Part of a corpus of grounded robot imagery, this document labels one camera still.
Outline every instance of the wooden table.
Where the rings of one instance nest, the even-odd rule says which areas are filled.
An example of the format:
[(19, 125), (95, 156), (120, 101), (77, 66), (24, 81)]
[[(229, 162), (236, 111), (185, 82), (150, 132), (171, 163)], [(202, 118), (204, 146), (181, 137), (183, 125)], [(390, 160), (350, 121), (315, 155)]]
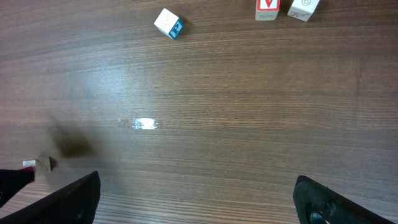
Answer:
[(0, 217), (98, 170), (95, 223), (298, 223), (298, 175), (398, 222), (398, 2), (255, 4), (1, 0), (0, 166), (57, 167)]

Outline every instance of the blue block face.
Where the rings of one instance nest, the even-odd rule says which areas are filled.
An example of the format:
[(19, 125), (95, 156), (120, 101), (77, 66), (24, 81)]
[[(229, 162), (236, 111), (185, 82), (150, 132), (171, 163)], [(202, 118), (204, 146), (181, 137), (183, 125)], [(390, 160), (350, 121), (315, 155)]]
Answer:
[(184, 24), (182, 23), (181, 19), (178, 19), (169, 35), (173, 38), (173, 40), (175, 40), (183, 28)]

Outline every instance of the black object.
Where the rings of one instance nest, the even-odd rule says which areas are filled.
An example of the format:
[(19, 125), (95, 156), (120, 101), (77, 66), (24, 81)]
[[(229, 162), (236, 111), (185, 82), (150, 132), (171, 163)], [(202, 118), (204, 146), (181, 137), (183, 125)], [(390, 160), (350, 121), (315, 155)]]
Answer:
[(303, 175), (297, 178), (293, 200), (301, 224), (392, 223)]
[(0, 224), (93, 223), (100, 200), (100, 188), (100, 177), (94, 171), (42, 200), (0, 219)]
[(0, 208), (35, 179), (31, 170), (0, 170)]

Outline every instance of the wooden surface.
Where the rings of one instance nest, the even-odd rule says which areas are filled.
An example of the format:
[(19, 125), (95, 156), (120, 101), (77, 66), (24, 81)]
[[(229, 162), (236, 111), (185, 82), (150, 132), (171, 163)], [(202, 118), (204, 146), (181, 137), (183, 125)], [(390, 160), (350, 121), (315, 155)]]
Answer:
[(398, 222), (398, 2), (290, 3), (1, 0), (0, 168), (57, 167), (0, 217), (98, 170), (95, 223), (298, 223), (298, 175)]

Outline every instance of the cube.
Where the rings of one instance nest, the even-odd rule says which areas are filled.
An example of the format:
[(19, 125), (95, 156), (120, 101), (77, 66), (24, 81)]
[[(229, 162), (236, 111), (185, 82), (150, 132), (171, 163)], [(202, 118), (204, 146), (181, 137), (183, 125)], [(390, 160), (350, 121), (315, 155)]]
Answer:
[(184, 28), (184, 23), (182, 23), (178, 16), (167, 9), (163, 9), (155, 21), (155, 26), (165, 35), (175, 40)]
[(273, 21), (279, 12), (280, 0), (257, 0), (256, 20)]
[(51, 164), (49, 157), (42, 157), (31, 161), (22, 162), (24, 168), (33, 167), (36, 175), (45, 175), (51, 172)]
[(287, 14), (307, 22), (317, 8), (318, 3), (319, 0), (294, 0)]

